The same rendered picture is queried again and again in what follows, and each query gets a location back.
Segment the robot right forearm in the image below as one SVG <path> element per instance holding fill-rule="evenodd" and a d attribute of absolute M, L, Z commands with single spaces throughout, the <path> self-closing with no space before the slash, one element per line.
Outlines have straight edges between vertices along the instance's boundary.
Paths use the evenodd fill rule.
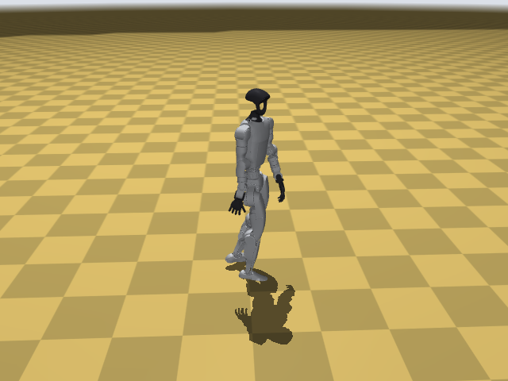
<path fill-rule="evenodd" d="M 237 176 L 237 183 L 238 183 L 236 198 L 242 199 L 244 192 L 247 189 L 248 173 L 245 171 L 245 163 L 241 160 L 237 162 L 236 176 Z"/>

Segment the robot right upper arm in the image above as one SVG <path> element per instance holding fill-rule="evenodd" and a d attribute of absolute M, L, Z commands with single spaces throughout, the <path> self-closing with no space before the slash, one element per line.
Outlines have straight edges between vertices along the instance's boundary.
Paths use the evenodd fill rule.
<path fill-rule="evenodd" d="M 245 158 L 248 149 L 248 140 L 251 136 L 250 130 L 251 126 L 242 125 L 235 131 L 237 162 L 240 160 L 243 161 L 245 163 L 245 170 L 249 169 L 251 166 L 250 161 Z"/>

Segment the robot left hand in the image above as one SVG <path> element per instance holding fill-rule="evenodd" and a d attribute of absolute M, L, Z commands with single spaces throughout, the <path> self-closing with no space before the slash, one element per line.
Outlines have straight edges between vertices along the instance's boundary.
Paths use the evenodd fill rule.
<path fill-rule="evenodd" d="M 279 202 L 282 202 L 284 199 L 285 199 L 285 187 L 284 187 L 284 184 L 283 184 L 283 179 L 281 177 L 280 174 L 276 175 L 276 182 L 279 184 L 279 189 L 281 191 L 281 195 L 278 197 L 279 198 Z"/>

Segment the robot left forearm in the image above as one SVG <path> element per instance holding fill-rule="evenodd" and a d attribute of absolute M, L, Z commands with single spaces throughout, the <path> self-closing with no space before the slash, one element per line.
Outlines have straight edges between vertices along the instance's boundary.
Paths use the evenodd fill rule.
<path fill-rule="evenodd" d="M 267 160 L 270 164 L 274 179 L 276 180 L 276 175 L 278 175 L 278 174 L 280 174 L 281 177 L 283 178 L 283 175 L 280 172 L 280 166 L 279 166 L 279 161 L 278 161 L 278 152 L 275 153 L 273 156 L 269 156 L 267 158 Z"/>

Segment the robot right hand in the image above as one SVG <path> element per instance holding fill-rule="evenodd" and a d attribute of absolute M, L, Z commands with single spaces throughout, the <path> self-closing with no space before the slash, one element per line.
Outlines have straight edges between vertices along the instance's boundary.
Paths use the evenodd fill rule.
<path fill-rule="evenodd" d="M 236 190 L 236 193 L 237 193 L 237 190 Z M 234 195 L 234 199 L 235 200 L 232 201 L 231 206 L 229 207 L 229 212 L 233 208 L 232 214 L 233 214 L 234 210 L 236 210 L 235 211 L 235 215 L 237 215 L 237 211 L 239 210 L 238 211 L 238 215 L 241 215 L 241 208 L 243 209 L 244 212 L 246 212 L 246 210 L 243 207 L 244 203 L 242 202 L 242 201 L 244 201 L 245 192 L 244 192 L 244 195 L 243 195 L 242 199 L 236 198 L 236 193 Z"/>

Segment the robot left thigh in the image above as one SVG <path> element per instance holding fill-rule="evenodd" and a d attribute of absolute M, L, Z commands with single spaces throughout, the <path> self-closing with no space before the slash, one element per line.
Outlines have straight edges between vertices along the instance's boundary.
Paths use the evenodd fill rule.
<path fill-rule="evenodd" d="M 262 194 L 262 197 L 263 197 L 263 200 L 264 200 L 265 209 L 266 209 L 267 208 L 268 199 L 269 199 L 269 183 L 268 183 L 267 176 L 263 174 L 263 177 L 264 177 L 264 184 L 263 184 L 263 187 L 262 187 L 262 190 L 260 191 L 260 193 Z M 249 215 L 246 217 L 246 223 L 249 226 L 251 226 Z"/>

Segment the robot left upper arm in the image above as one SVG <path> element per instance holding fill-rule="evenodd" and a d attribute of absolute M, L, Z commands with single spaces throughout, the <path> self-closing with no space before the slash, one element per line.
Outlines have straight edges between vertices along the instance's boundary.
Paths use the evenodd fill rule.
<path fill-rule="evenodd" d="M 267 145 L 267 156 L 273 156 L 275 153 L 277 153 L 277 147 L 272 143 L 273 140 L 273 126 L 274 126 L 274 120 L 271 117 L 265 117 L 269 120 L 270 123 L 270 136 L 268 140 Z"/>

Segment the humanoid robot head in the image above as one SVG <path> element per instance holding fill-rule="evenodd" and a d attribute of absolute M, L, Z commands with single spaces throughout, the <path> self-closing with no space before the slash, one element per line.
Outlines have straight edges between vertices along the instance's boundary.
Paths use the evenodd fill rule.
<path fill-rule="evenodd" d="M 266 109 L 267 109 L 267 100 L 269 98 L 270 98 L 270 95 L 266 91 L 258 89 L 258 88 L 251 89 L 245 95 L 245 99 L 256 104 L 256 110 L 251 111 L 250 115 L 245 120 L 246 121 L 249 119 L 251 120 L 253 117 L 256 117 L 257 119 L 252 120 L 252 121 L 261 122 L 263 119 L 260 116 L 263 116 L 265 114 Z M 264 107 L 262 110 L 260 109 L 261 103 L 264 103 Z"/>

